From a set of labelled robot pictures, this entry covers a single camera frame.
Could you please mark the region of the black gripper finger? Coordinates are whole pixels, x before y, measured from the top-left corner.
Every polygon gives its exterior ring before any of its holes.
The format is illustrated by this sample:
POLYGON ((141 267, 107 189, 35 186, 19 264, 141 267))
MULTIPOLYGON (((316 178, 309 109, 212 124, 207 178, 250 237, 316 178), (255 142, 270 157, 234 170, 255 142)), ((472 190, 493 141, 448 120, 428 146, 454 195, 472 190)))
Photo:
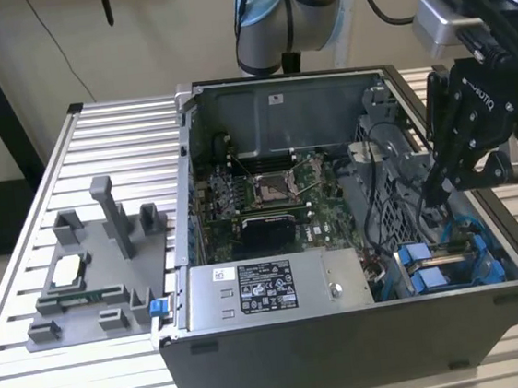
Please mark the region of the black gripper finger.
POLYGON ((428 206, 438 206, 448 197, 443 184, 451 171, 446 161, 449 150, 449 128, 453 117, 447 72, 430 72, 427 80, 427 137, 432 142, 432 167, 426 179, 428 206))
POLYGON ((448 179, 458 191, 494 188, 513 183, 513 167, 506 153, 489 153, 482 170, 460 168, 448 179))

